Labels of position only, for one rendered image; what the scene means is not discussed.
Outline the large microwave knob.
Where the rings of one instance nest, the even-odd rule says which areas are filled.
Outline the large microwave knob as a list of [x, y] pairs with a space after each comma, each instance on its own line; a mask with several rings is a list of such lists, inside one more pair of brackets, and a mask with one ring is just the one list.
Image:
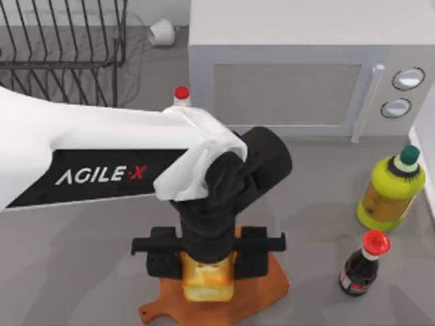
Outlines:
[[398, 71], [392, 78], [392, 86], [400, 91], [418, 87], [425, 79], [425, 71], [419, 67]]

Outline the microwave oven door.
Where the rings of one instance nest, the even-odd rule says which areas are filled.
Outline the microwave oven door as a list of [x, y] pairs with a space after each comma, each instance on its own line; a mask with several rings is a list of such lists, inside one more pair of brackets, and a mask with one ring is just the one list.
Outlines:
[[192, 104], [237, 132], [266, 126], [283, 138], [349, 137], [377, 46], [192, 45]]

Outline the small microwave knob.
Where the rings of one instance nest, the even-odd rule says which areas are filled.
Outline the small microwave knob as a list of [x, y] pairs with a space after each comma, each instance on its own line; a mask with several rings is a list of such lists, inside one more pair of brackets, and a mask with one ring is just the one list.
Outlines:
[[387, 119], [398, 119], [405, 116], [412, 108], [412, 103], [406, 98], [387, 101], [381, 106], [380, 113]]

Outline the pale microwave oven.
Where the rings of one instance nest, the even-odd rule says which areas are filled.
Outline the pale microwave oven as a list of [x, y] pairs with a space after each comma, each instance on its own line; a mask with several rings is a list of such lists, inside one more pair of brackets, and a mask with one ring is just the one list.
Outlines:
[[[377, 46], [385, 70], [361, 137], [405, 137], [435, 85], [435, 0], [192, 0], [192, 45]], [[419, 67], [424, 81], [400, 91], [401, 70]], [[380, 113], [387, 101], [406, 98], [398, 119]]]

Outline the white bottle with red cap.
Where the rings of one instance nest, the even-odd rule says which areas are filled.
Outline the white bottle with red cap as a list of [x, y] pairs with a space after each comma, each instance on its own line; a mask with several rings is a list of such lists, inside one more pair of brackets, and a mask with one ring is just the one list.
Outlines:
[[190, 107], [190, 90], [186, 86], [178, 86], [174, 89], [173, 105], [180, 107]]

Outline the wooden cutting board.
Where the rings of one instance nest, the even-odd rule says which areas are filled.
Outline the wooden cutting board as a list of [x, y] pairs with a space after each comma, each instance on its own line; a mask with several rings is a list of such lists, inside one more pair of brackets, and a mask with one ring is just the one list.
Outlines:
[[[224, 260], [231, 252], [234, 236], [240, 228], [233, 228], [230, 244], [224, 247], [224, 256], [216, 259], [213, 248], [194, 245], [186, 253], [194, 260], [204, 264], [217, 263]], [[151, 236], [175, 235], [174, 228], [163, 227], [152, 229]], [[181, 258], [182, 252], [176, 252]], [[158, 317], [167, 316], [178, 326], [233, 326], [284, 298], [289, 291], [290, 283], [275, 258], [273, 251], [268, 252], [268, 274], [259, 278], [234, 279], [234, 295], [228, 302], [190, 302], [184, 297], [182, 278], [157, 278], [160, 283], [158, 297], [148, 304], [139, 307], [138, 313], [143, 324], [147, 325]]]

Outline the yellow bottle with green cap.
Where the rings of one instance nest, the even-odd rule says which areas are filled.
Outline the yellow bottle with green cap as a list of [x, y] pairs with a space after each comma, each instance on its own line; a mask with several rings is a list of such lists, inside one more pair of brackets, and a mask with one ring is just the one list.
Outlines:
[[426, 181], [419, 156], [418, 147], [406, 145], [399, 154], [376, 163], [356, 211], [363, 226], [389, 232], [403, 222]]

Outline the golden toasted bread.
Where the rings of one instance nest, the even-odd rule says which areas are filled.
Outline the golden toasted bread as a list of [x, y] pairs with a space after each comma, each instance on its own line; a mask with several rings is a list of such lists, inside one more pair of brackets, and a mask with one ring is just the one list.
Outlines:
[[194, 261], [181, 253], [182, 289], [190, 302], [228, 302], [234, 295], [234, 262], [231, 252], [224, 260], [212, 264]]

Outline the white cup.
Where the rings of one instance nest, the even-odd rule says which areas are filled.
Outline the white cup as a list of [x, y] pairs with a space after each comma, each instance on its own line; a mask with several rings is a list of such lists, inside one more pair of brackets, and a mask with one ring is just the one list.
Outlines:
[[171, 46], [175, 42], [175, 28], [170, 21], [160, 19], [149, 27], [147, 38], [153, 46]]

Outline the dark bottle with red cap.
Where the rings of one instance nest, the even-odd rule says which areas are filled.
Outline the dark bottle with red cap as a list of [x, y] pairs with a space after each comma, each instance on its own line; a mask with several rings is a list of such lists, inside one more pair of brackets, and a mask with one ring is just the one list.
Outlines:
[[351, 297], [366, 294], [377, 278], [380, 256], [386, 254], [391, 246], [386, 233], [378, 230], [365, 232], [361, 247], [348, 257], [338, 276], [342, 291]]

